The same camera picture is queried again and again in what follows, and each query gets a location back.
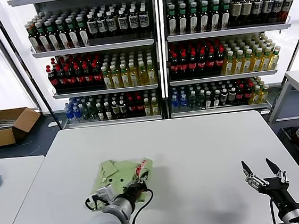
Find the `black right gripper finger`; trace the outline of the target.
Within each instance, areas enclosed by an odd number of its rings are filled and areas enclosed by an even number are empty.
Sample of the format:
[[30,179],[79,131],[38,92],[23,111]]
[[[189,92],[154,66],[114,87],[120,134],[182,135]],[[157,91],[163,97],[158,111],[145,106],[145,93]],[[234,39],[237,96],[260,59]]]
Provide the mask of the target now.
[[270,168],[270,170],[272,171],[272,173],[278,177],[280,179],[280,181],[282,183],[289,183],[289,180],[287,178],[287,173],[286,171],[282,171],[277,164],[275,164],[274,162],[272,162],[271,160],[269,160],[268,158],[265,158],[265,161],[268,165],[268,167]]
[[252,186],[253,188],[260,188],[260,187],[265,187],[269,185],[269,182],[259,178],[256,174],[250,170],[249,166],[244,162],[241,161],[242,167],[243,167],[243,172],[246,176],[245,181]]

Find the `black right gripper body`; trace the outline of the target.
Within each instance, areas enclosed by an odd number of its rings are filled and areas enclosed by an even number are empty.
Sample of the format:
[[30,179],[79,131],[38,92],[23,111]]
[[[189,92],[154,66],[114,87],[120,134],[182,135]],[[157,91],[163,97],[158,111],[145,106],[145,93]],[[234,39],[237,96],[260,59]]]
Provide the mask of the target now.
[[259,186],[258,192],[272,198],[273,203],[278,209],[292,208],[296,202],[288,193],[289,183],[282,182],[280,178],[265,178],[266,185]]

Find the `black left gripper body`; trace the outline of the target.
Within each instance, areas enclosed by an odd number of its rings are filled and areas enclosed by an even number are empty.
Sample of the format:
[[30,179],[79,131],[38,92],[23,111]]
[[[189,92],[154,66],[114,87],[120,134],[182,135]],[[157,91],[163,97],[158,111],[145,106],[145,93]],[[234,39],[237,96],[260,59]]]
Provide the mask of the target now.
[[140,197],[140,194],[147,189],[145,182],[138,182],[130,184],[126,187],[126,195],[131,197],[133,200],[137,200]]

